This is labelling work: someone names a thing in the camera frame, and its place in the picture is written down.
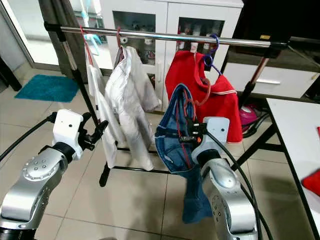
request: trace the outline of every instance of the black cable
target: black cable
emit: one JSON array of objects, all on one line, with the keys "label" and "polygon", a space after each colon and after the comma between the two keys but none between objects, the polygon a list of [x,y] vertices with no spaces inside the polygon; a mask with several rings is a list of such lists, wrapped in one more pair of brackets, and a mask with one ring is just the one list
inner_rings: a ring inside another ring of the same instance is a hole
[{"label": "black cable", "polygon": [[256,200],[256,196],[254,193],[254,190],[252,189],[249,180],[247,178],[247,176],[245,175],[244,171],[241,169],[241,167],[239,166],[239,164],[237,163],[237,161],[235,160],[235,158],[231,155],[231,153],[226,149],[225,146],[223,146],[223,144],[215,138],[215,136],[213,136],[209,131],[206,131],[206,134],[212,138],[212,140],[214,140],[216,142],[216,144],[218,144],[218,146],[220,148],[222,148],[222,150],[228,155],[228,157],[231,159],[231,161],[233,162],[233,164],[236,166],[236,168],[239,170],[241,176],[243,177],[243,180],[245,181],[245,184],[247,185],[250,195],[252,197],[252,206],[254,208],[254,213],[255,213],[255,220],[256,220],[256,229],[258,232],[258,239],[262,240],[262,231],[261,231],[261,224],[260,224],[260,219],[259,219],[259,209],[258,209],[258,204],[257,204],[257,200]]},{"label": "black cable", "polygon": [[25,134],[23,134],[21,137],[19,137],[14,143],[12,143],[1,155],[0,155],[0,162],[10,153],[19,143],[21,143],[26,137],[28,137],[30,134],[32,134],[35,130],[40,128],[43,124],[46,122],[54,123],[57,117],[57,112],[54,111],[50,116],[47,116],[45,119],[43,119],[41,122],[39,122],[37,125],[29,129]]},{"label": "black cable", "polygon": [[[246,197],[248,198],[249,202],[253,205],[253,201],[252,201],[251,196],[249,195],[249,193],[247,192],[247,190],[245,189],[245,187],[242,184],[241,184],[241,189],[244,192],[244,194],[246,195]],[[268,235],[268,239],[269,240],[274,240],[274,238],[273,238],[273,236],[271,234],[270,228],[269,228],[264,216],[262,215],[262,213],[260,212],[259,209],[258,209],[258,211],[259,211],[259,218],[260,218],[260,220],[262,222],[262,225],[264,226],[266,234]]]}]

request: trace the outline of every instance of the white garment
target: white garment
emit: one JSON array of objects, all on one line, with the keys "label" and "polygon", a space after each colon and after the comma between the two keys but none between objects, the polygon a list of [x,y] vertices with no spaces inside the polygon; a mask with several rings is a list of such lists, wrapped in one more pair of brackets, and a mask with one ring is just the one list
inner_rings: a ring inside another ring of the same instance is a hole
[{"label": "white garment", "polygon": [[115,166],[117,154],[116,141],[123,144],[125,142],[125,136],[110,107],[108,99],[106,99],[100,91],[100,89],[104,89],[105,87],[100,69],[94,60],[93,64],[96,67],[90,64],[88,57],[86,59],[89,93],[94,97],[95,105],[97,106],[97,117],[101,122],[104,120],[108,121],[108,126],[105,128],[101,140],[108,167],[113,168]]},{"label": "white garment", "polygon": [[[135,63],[135,58],[132,59],[131,50],[123,48],[123,55],[123,60],[115,67],[105,85],[104,96],[110,99],[113,110],[119,116],[132,158],[140,162],[145,170],[150,171],[153,164],[147,148],[152,141],[152,129],[135,86],[138,79],[134,80],[135,75],[132,75],[132,72],[138,72],[133,70],[138,64]],[[159,104],[158,101],[150,101],[152,102],[148,103],[148,106]]]},{"label": "white garment", "polygon": [[139,96],[141,106],[146,112],[152,112],[161,104],[157,98],[153,85],[135,48],[127,46],[126,51],[131,55],[131,78],[134,82],[136,92]]}]

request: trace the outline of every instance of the clothes rack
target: clothes rack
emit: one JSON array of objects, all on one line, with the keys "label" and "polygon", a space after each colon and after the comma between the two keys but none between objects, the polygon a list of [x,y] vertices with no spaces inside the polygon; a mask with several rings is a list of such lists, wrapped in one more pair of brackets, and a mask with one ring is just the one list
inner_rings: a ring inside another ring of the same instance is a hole
[{"label": "clothes rack", "polygon": [[[77,67],[73,54],[71,52],[70,46],[68,41],[65,37],[64,33],[74,33],[74,34],[97,34],[97,35],[108,35],[108,36],[117,36],[116,29],[106,29],[106,28],[93,28],[93,27],[75,27],[75,26],[62,26],[60,24],[50,24],[44,22],[44,27],[48,32],[56,32],[59,41],[62,43],[64,48],[65,54],[67,55],[70,68],[72,71],[72,75],[74,80],[79,86],[83,99],[85,101],[86,106],[88,107],[89,112],[91,113],[93,122],[95,126],[98,126],[99,121],[97,115],[95,113],[94,107],[90,101],[89,95],[85,88],[85,84],[81,77],[80,71]],[[166,41],[184,41],[184,42],[197,42],[197,43],[209,43],[209,44],[216,44],[217,40],[213,37],[207,36],[195,36],[195,35],[179,35],[179,34],[168,34],[168,33],[155,33],[155,32],[145,32],[145,31],[131,31],[131,30],[120,30],[119,31],[120,37],[130,37],[130,38],[150,38],[155,40],[166,40]],[[251,91],[253,90],[257,79],[259,78],[260,74],[262,73],[264,67],[266,66],[269,55],[272,50],[283,50],[288,47],[287,42],[281,41],[261,41],[261,40],[247,40],[247,39],[235,39],[235,38],[219,38],[219,44],[223,45],[230,45],[230,46],[239,46],[239,47],[256,47],[256,48],[266,48],[266,54],[261,58],[259,65],[257,66],[255,73],[253,74],[251,80],[246,85],[246,88],[239,99],[240,107],[245,103],[247,98],[249,97]],[[118,150],[122,151],[129,151],[128,148],[117,148]],[[126,167],[126,166],[115,166],[114,169],[121,169],[121,170],[132,170],[132,171],[143,171],[147,172],[142,168],[135,168],[135,167]],[[110,168],[106,164],[104,166],[103,173],[99,180],[100,186],[104,187],[108,180],[108,176],[110,173]],[[151,170],[148,171],[151,173],[162,173],[162,174],[170,174],[169,171],[163,170]]]}]

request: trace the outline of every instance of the white desk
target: white desk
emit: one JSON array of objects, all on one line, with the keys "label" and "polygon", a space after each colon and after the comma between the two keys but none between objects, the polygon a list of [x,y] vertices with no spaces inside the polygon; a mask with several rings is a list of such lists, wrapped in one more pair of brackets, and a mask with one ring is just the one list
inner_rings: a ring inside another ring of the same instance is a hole
[{"label": "white desk", "polygon": [[301,180],[320,169],[320,104],[267,98],[290,169],[297,184],[314,236],[320,233],[320,196]]}]

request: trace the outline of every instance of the blue hanger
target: blue hanger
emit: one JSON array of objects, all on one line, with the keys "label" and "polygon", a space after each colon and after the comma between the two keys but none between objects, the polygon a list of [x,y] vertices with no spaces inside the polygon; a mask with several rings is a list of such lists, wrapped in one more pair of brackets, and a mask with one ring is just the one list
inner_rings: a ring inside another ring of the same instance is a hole
[{"label": "blue hanger", "polygon": [[214,65],[214,58],[211,56],[219,48],[220,41],[217,35],[215,35],[214,33],[211,34],[210,37],[216,39],[216,48],[212,49],[210,53],[207,53],[206,55],[203,56],[204,65],[206,65],[207,67],[213,67],[218,72],[219,75],[222,75],[219,69]]}]

